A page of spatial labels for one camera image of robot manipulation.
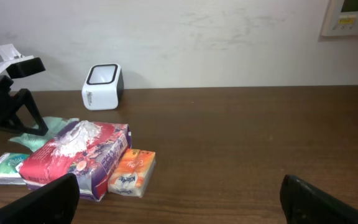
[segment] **red and purple package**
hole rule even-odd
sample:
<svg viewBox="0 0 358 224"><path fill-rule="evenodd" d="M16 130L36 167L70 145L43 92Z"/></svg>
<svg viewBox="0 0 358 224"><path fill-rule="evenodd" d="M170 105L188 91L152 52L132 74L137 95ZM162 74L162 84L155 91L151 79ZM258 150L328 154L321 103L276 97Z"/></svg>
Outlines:
<svg viewBox="0 0 358 224"><path fill-rule="evenodd" d="M73 173L81 198L100 201L127 148L131 148L127 124L74 121L31 154L19 173L32 190Z"/></svg>

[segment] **orange package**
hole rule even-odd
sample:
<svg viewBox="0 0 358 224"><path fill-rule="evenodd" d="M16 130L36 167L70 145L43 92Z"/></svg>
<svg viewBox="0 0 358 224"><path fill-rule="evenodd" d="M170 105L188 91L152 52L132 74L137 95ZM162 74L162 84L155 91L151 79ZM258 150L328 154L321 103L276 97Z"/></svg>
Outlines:
<svg viewBox="0 0 358 224"><path fill-rule="evenodd" d="M155 152L128 149L109 179L109 192L143 197L154 165Z"/></svg>

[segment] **wooden table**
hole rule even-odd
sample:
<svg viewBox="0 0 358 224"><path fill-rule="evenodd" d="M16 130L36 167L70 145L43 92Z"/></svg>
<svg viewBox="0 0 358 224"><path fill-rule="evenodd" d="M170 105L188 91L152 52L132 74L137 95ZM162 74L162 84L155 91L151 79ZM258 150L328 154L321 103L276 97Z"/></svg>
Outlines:
<svg viewBox="0 0 358 224"><path fill-rule="evenodd" d="M285 223L285 174L358 209L358 86L126 90L110 111L79 91L34 96L43 116L128 123L134 148L157 152L144 198L80 200L73 223ZM29 152L12 136L0 155ZM0 186L0 207L28 193Z"/></svg>

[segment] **teal plastic bag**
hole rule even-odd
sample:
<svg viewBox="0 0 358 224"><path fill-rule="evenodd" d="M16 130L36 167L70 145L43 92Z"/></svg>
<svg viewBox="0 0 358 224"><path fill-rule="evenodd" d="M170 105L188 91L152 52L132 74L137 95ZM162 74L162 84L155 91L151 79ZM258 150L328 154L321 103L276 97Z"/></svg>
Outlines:
<svg viewBox="0 0 358 224"><path fill-rule="evenodd" d="M4 153L0 157L0 184L25 184L19 170L28 156L20 153Z"/></svg>
<svg viewBox="0 0 358 224"><path fill-rule="evenodd" d="M10 141L22 144L23 146L28 147L32 152L35 152L45 143L47 143L47 141L55 137L55 135L66 125L73 121L78 121L78 118L65 119L50 116L44 117L43 119L48 126L48 132L46 135L36 136L33 134L24 133L21 136L11 138Z"/></svg>

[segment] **green and white wet wipes pack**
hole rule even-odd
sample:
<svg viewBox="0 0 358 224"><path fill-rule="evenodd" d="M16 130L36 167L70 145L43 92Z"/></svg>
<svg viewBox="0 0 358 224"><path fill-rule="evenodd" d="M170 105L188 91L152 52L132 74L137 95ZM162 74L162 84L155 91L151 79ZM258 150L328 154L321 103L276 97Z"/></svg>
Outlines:
<svg viewBox="0 0 358 224"><path fill-rule="evenodd" d="M0 157L0 184L25 184L19 175L19 169L27 154L4 153Z"/></svg>
<svg viewBox="0 0 358 224"><path fill-rule="evenodd" d="M44 146L47 141L55 137L55 135L62 130L66 125L70 124L73 121L78 121L78 118L56 118L56 117L44 117L45 124L48 126L48 132L44 136L36 136L34 134L24 133L19 137L11 138L10 141L17 142L22 144L25 147L28 147L32 152L37 151L39 148Z"/></svg>

